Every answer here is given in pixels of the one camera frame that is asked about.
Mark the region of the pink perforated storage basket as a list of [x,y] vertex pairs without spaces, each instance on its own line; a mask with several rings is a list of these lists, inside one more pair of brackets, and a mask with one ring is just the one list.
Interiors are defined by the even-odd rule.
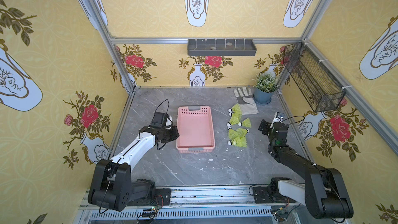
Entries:
[[180,153],[212,152],[215,135],[209,106],[178,108],[176,148]]

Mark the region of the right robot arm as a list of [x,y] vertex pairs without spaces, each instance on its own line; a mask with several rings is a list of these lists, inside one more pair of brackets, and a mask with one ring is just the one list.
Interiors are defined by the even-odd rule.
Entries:
[[278,162],[293,170],[302,179],[298,184],[290,178],[273,177],[267,187],[255,187],[255,202],[266,195],[272,202],[290,198],[306,206],[315,219],[350,219],[354,210],[342,174],[327,169],[299,155],[287,145],[288,125],[262,120],[259,131],[268,136],[268,152]]

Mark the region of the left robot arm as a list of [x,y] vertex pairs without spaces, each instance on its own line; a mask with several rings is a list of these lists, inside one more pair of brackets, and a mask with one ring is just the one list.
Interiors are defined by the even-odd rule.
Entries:
[[155,182],[148,179],[132,179],[132,171],[141,158],[153,147],[167,144],[179,138],[177,126],[143,127],[136,139],[111,159],[100,160],[94,170],[88,203],[99,208],[122,211],[137,200],[152,203],[155,199]]

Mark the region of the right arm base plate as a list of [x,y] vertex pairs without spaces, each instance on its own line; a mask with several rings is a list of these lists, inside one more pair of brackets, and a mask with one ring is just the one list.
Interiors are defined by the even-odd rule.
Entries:
[[273,177],[268,186],[252,185],[249,187],[249,193],[254,198],[256,204],[261,203],[281,203],[287,205],[296,201],[285,197],[279,193],[278,182],[280,180],[290,180],[287,177]]

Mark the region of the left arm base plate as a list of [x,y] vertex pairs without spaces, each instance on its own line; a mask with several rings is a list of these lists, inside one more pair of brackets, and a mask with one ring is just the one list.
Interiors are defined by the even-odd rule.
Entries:
[[154,192],[150,193],[148,198],[141,198],[133,200],[128,203],[128,206],[168,206],[171,200],[170,188],[156,188]]

